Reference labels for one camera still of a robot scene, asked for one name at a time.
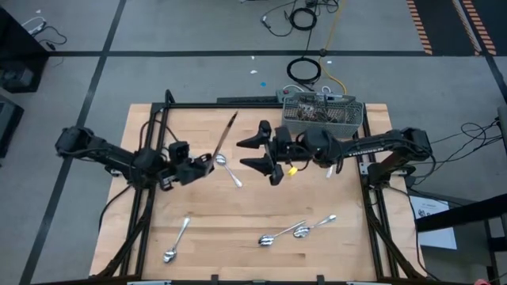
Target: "yellow object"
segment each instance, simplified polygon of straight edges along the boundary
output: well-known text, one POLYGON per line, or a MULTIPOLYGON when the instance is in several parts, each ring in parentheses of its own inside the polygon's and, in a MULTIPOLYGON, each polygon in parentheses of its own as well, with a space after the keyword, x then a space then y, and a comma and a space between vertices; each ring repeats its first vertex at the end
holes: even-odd
MULTIPOLYGON (((333 26, 331 27, 331 32, 330 32, 330 36, 327 38, 327 43, 326 43, 326 46, 324 47, 324 49, 327 50, 327 48, 331 45, 331 40, 333 39, 333 36, 334 36, 334 30, 336 28, 336 24, 338 22, 338 18, 340 17, 340 14, 341 14, 341 9, 343 8, 344 4, 345 4, 345 0, 341 0, 340 1, 340 6, 338 7, 338 11, 336 12, 336 15, 334 16, 334 21, 333 21, 333 26)), ((333 77, 331 74, 329 74, 329 72, 327 72, 326 68, 324 67, 324 65, 322 64, 322 57, 318 59, 318 64, 320 66, 320 68, 322 70, 324 70, 324 73, 329 77, 331 78, 331 80, 335 81, 336 83, 338 83, 341 88, 343 89, 343 94, 347 94, 347 88, 345 87, 345 84, 343 84, 343 82, 341 82, 340 80, 338 80, 337 78, 333 77)))
POLYGON ((296 167, 292 166, 292 168, 287 172, 287 174, 289 176, 294 176, 295 173, 297 173, 297 172, 298 172, 298 169, 296 167))

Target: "gray plastic basket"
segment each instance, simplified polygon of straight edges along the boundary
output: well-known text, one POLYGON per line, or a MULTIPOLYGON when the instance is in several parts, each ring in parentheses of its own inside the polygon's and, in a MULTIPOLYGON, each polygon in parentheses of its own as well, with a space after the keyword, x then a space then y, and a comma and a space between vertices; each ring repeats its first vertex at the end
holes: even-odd
POLYGON ((323 127, 338 139, 349 139, 363 123, 363 109, 354 96, 298 92, 284 98, 282 125, 292 134, 323 127))

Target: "spoon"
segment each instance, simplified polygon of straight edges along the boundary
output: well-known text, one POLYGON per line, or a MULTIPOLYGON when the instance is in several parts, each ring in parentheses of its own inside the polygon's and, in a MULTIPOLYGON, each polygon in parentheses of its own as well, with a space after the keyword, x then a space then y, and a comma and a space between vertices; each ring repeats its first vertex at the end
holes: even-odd
POLYGON ((177 244, 180 242, 180 238, 183 235, 183 232, 185 232, 185 229, 190 223, 190 217, 185 217, 185 220, 183 221, 183 226, 181 227, 180 233, 177 236, 176 243, 174 244, 172 249, 167 249, 166 253, 164 253, 164 262, 169 263, 173 261, 176 258, 176 247, 177 244))
POLYGON ((216 163, 218 163, 218 165, 225 167, 225 169, 227 170, 229 175, 231 175, 232 180, 236 184, 236 187, 238 187, 238 188, 243 187, 243 183, 241 183, 241 181, 232 173, 231 169, 229 169, 229 166, 227 166, 227 159, 225 158, 225 156, 223 154, 218 154, 216 156, 215 161, 216 161, 216 163))
POLYGON ((273 244, 276 237, 278 237, 281 234, 287 233, 289 230, 292 230, 292 229, 296 228, 297 226, 303 225, 305 222, 307 222, 307 221, 298 222, 294 226, 291 226, 290 228, 283 230, 275 235, 265 234, 261 238, 259 238, 259 245, 260 246, 270 246, 273 244))
POLYGON ((304 238, 310 233, 310 229, 313 229, 317 226, 322 226, 327 224, 328 222, 334 222, 336 220, 336 215, 329 215, 321 222, 314 224, 313 226, 300 226, 294 230, 294 238, 304 238))

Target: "floor mat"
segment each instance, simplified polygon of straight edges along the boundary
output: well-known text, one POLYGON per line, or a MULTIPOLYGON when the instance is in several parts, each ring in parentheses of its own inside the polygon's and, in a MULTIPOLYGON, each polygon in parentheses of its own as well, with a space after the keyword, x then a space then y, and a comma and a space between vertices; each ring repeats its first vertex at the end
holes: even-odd
POLYGON ((491 55, 507 55, 507 1, 463 0, 480 40, 491 55))
POLYGON ((452 0, 407 0, 425 52, 430 55, 477 55, 471 31, 452 0))

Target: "white paper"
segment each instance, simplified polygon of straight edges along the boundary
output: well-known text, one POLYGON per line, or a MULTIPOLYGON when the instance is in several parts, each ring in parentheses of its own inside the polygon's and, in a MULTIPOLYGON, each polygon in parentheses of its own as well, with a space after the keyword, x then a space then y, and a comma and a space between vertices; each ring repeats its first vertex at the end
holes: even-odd
MULTIPOLYGON (((411 196, 410 201, 412 201, 412 205, 414 206, 416 219, 449 210, 449 205, 445 201, 441 201, 442 203, 440 203, 434 199, 416 196, 411 196)), ((451 227, 419 233, 419 244, 443 249, 457 249, 454 229, 451 227)))

